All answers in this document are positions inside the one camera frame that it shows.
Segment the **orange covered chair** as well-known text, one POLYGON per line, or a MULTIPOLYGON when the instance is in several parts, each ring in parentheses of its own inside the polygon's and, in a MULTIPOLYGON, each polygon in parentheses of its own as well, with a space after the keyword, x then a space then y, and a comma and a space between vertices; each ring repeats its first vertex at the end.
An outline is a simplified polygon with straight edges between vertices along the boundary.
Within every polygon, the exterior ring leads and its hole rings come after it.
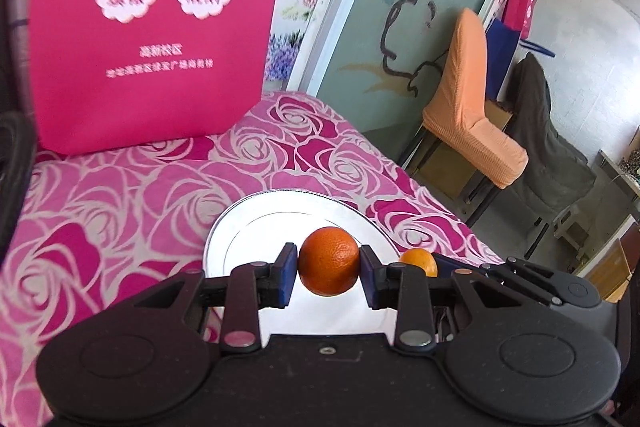
POLYGON ((468 225, 474 225, 528 163, 525 148, 486 114, 487 65, 482 21, 465 8, 454 26, 442 78, 422 110, 422 124, 399 158, 400 165, 413 166, 423 181, 450 200, 479 176, 488 194, 466 219, 468 225))

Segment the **magenta tote bag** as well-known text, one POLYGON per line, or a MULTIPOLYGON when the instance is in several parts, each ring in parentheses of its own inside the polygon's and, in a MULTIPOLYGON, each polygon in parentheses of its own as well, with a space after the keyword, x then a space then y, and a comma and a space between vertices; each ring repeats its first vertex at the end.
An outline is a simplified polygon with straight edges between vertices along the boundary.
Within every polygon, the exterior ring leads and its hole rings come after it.
POLYGON ((63 155, 225 132, 262 96, 274 0, 30 0, 41 145, 63 155))

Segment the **white round plate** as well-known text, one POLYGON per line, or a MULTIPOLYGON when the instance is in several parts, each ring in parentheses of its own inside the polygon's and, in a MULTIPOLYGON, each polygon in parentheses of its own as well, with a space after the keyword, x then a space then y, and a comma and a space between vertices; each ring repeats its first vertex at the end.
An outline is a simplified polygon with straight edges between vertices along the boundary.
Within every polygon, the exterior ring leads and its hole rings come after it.
MULTIPOLYGON (((358 245, 370 246, 384 265, 399 257, 390 236, 344 202, 308 191, 274 190, 246 196, 221 213, 206 239, 205 274, 223 277, 238 265, 275 262, 285 244, 300 247, 324 227, 345 230, 358 245)), ((392 337, 395 319, 393 309, 370 309, 359 283, 342 295, 320 297, 297 281, 286 308, 259 311, 264 343, 273 334, 392 337)))

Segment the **dark grey covered chair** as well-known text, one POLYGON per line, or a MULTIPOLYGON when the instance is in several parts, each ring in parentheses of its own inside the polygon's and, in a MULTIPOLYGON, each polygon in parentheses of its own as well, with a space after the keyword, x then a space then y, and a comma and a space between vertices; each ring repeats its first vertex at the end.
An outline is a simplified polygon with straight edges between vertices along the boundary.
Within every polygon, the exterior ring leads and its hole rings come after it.
POLYGON ((506 91, 513 116, 506 134, 526 150, 527 166, 512 184, 518 199, 545 227, 596 183, 588 158, 555 129, 546 75, 534 54, 513 66, 506 91))

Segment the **small mandarin orange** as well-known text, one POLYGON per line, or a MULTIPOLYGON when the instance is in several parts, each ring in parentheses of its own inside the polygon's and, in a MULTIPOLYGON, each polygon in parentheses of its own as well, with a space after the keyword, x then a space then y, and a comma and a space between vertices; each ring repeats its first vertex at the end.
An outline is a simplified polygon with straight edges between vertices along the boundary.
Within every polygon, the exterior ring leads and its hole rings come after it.
POLYGON ((314 295, 341 295, 358 280, 359 247, 343 229, 318 229, 304 240, 298 255, 297 270, 303 285, 314 295))

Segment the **blue bag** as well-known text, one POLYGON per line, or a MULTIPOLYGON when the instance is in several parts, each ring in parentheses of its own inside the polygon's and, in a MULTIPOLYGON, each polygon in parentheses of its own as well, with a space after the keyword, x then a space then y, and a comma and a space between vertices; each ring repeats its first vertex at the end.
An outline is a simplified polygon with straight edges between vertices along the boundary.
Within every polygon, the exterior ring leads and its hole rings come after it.
POLYGON ((506 74, 509 72, 516 49, 533 51, 544 56, 555 58, 555 53, 540 44, 524 39, 518 30, 506 26, 498 18, 494 18, 486 30, 487 42, 487 75, 486 98, 497 101, 506 74))

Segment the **small yellow-orange kumquat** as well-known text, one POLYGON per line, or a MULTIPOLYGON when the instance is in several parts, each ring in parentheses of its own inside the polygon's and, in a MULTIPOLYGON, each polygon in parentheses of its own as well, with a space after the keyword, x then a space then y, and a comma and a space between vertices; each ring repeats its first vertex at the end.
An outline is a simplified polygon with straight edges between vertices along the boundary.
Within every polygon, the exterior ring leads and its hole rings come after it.
POLYGON ((438 277, 438 266, 435 257, 426 249, 409 249, 399 257, 399 261, 404 265, 413 265, 422 269, 427 277, 438 277))

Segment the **pink rose tablecloth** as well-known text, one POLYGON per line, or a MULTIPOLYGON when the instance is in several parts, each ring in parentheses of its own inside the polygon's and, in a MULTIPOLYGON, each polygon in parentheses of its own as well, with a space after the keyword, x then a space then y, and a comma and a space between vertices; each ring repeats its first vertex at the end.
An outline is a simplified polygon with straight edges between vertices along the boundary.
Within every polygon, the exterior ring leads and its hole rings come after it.
POLYGON ((40 426, 41 347, 66 327, 183 270, 240 198, 302 188, 364 213, 400 251, 469 265, 496 254, 333 108, 265 95, 220 135, 64 157, 40 152, 1 269, 1 421, 40 426))

